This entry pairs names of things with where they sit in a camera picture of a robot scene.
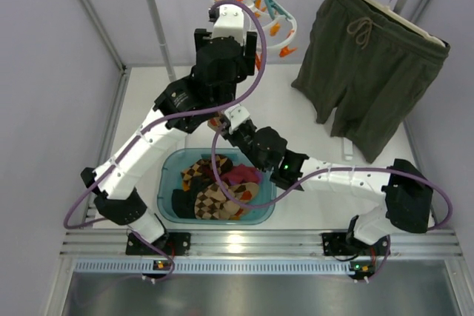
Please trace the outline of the brown beige argyle sock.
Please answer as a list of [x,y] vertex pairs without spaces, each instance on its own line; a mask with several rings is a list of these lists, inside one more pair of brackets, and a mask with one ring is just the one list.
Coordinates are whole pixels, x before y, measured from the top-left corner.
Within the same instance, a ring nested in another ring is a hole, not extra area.
[[227,221],[237,218],[241,207],[231,201],[217,183],[212,183],[197,194],[194,213],[200,220]]

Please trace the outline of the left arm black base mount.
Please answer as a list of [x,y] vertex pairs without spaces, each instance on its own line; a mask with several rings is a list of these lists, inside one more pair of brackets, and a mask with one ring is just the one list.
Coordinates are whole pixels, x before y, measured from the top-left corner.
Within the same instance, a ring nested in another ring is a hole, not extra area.
[[[188,232],[168,232],[166,236],[162,236],[153,245],[170,257],[184,256],[187,255],[191,247],[191,234]],[[132,232],[127,236],[125,254],[158,255],[157,252],[146,246]]]

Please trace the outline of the beige orange argyle sock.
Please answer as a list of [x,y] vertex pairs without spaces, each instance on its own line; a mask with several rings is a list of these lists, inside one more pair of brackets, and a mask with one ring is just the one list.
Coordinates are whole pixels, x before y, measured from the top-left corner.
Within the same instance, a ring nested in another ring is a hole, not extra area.
[[226,130],[227,124],[227,118],[223,112],[217,112],[215,116],[207,121],[207,126],[214,132],[217,132],[218,130],[224,132]]

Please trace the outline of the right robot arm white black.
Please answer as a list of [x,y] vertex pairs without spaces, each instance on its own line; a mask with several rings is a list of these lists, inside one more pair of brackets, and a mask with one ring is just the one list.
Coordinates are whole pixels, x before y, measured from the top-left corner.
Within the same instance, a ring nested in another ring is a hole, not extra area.
[[270,181],[287,191],[327,191],[375,203],[354,216],[346,234],[352,249],[372,246],[393,233],[424,234],[429,229],[433,190],[409,161],[397,158],[386,169],[348,167],[293,152],[272,127],[258,129],[246,121],[236,130],[224,128],[224,140],[240,151]]

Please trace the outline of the brown orange argyle sock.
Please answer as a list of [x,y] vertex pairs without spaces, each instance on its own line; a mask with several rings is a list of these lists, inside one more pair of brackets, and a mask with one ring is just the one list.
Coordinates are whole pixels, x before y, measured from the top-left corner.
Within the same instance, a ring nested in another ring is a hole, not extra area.
[[[229,192],[233,195],[233,197],[244,204],[249,204],[252,202],[253,199],[258,195],[259,190],[259,185],[253,182],[229,186]],[[243,208],[227,198],[226,201],[221,205],[219,218],[221,220],[239,221],[249,211],[249,209]]]

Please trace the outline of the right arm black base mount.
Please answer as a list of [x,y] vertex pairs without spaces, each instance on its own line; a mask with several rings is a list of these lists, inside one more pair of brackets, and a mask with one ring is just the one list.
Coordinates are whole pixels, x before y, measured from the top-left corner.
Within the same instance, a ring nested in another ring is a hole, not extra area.
[[321,234],[321,239],[324,255],[330,257],[383,256],[388,248],[388,237],[379,239],[373,245],[348,238],[346,232],[325,232]]

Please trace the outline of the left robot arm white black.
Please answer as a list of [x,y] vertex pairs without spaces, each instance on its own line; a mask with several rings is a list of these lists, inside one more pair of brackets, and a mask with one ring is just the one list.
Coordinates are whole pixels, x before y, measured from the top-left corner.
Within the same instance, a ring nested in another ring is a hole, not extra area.
[[142,200],[136,184],[172,145],[235,101],[237,84],[255,72],[257,45],[266,43],[264,34],[254,31],[239,42],[229,31],[212,36],[197,29],[195,39],[196,63],[190,73],[166,86],[115,155],[81,173],[103,218],[127,226],[159,249],[167,242],[167,230]]

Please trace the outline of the white clip sock hanger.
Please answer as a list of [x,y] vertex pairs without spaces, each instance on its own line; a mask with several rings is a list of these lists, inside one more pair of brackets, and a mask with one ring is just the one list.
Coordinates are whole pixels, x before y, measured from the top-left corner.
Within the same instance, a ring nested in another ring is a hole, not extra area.
[[[217,1],[221,0],[211,0],[211,3],[215,4]],[[268,55],[277,54],[284,58],[296,51],[292,45],[298,28],[296,18],[276,0],[234,1],[245,4],[258,19],[266,37]],[[244,38],[246,33],[255,30],[253,20],[244,12]]]

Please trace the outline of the brown yellow argyle sock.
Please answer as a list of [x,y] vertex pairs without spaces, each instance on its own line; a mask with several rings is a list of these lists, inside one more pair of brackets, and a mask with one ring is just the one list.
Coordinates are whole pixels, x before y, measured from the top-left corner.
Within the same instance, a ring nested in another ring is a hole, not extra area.
[[[233,162],[226,155],[216,156],[216,169],[218,175],[223,175],[233,168]],[[192,186],[192,180],[200,178],[204,181],[216,180],[211,158],[200,158],[194,164],[181,171],[182,187],[188,191]]]

